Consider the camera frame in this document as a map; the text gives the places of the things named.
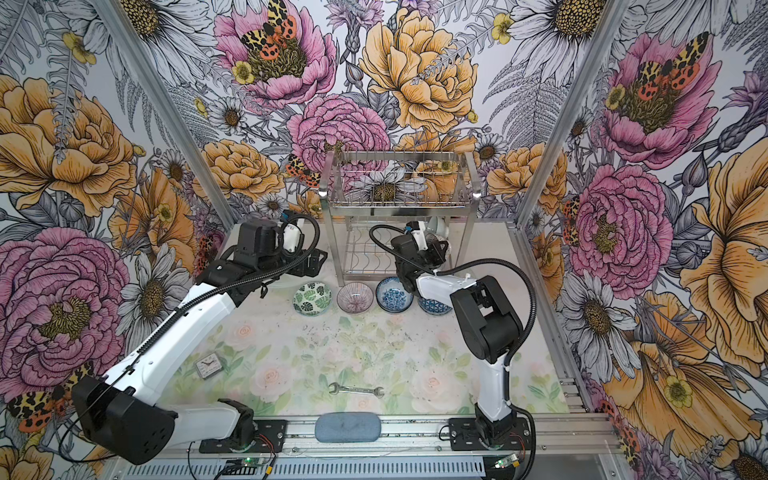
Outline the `blue floral porcelain bowl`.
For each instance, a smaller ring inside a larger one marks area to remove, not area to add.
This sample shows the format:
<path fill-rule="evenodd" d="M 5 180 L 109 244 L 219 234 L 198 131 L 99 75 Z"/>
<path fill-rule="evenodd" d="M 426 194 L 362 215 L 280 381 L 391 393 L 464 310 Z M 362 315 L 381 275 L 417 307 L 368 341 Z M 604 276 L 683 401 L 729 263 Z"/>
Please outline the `blue floral porcelain bowl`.
<path fill-rule="evenodd" d="M 408 310 L 414 299 L 413 294 L 405 290 L 397 276 L 381 280 L 376 287 L 375 294 L 379 307 L 393 314 Z"/>

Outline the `white maroon triangle bowl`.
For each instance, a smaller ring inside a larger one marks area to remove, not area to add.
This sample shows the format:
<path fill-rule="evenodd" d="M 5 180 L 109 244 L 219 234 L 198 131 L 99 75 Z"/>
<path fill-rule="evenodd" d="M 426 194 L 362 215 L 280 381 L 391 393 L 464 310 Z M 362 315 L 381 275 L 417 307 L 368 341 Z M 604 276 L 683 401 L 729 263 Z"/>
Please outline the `white maroon triangle bowl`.
<path fill-rule="evenodd" d="M 439 241 L 447 241 L 449 238 L 449 227 L 444 217 L 430 217 L 425 225 L 425 236 Z"/>

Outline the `mint green glazed bowl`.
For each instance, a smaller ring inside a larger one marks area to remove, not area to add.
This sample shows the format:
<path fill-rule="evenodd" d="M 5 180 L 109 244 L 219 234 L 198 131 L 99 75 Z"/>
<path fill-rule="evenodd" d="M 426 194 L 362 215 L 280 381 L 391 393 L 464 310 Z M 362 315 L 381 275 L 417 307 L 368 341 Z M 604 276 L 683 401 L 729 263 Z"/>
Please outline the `mint green glazed bowl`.
<path fill-rule="evenodd" d="M 449 218 L 435 216 L 430 220 L 429 228 L 432 233 L 443 240 L 448 240 L 450 236 Z"/>

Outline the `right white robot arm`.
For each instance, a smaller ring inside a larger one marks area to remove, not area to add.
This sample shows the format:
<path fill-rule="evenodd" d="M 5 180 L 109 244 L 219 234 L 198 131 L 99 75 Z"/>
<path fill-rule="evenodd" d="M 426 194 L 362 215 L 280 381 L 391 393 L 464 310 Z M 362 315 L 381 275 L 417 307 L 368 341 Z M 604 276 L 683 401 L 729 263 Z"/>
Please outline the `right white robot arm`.
<path fill-rule="evenodd" d="M 444 270 L 449 244 L 430 232 L 424 222 L 384 228 L 395 236 L 381 248 L 394 257 L 396 276 L 404 289 L 419 299 L 449 305 L 466 347 L 484 363 L 475 402 L 476 430 L 485 446 L 502 445 L 523 414 L 511 400 L 509 367 L 535 325 L 537 301 L 530 278 L 518 265 L 499 258 L 480 258 Z M 521 321 L 495 277 L 465 274 L 481 265 L 507 268 L 523 281 L 529 294 L 526 322 Z"/>

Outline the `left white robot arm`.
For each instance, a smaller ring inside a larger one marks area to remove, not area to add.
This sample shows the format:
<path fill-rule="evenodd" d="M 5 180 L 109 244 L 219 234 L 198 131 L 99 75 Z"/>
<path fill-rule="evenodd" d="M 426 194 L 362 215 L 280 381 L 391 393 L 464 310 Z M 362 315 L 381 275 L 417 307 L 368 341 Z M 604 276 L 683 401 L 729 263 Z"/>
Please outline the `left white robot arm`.
<path fill-rule="evenodd" d="M 74 424 L 83 437 L 133 465 L 205 440 L 248 449 L 256 438 L 252 408 L 228 398 L 172 407 L 160 398 L 189 355 L 253 292 L 266 295 L 286 274 L 318 274 L 310 260 L 319 255 L 320 236 L 315 218 L 291 211 L 279 221 L 242 223 L 236 244 L 208 265 L 146 340 L 106 373 L 73 387 Z"/>

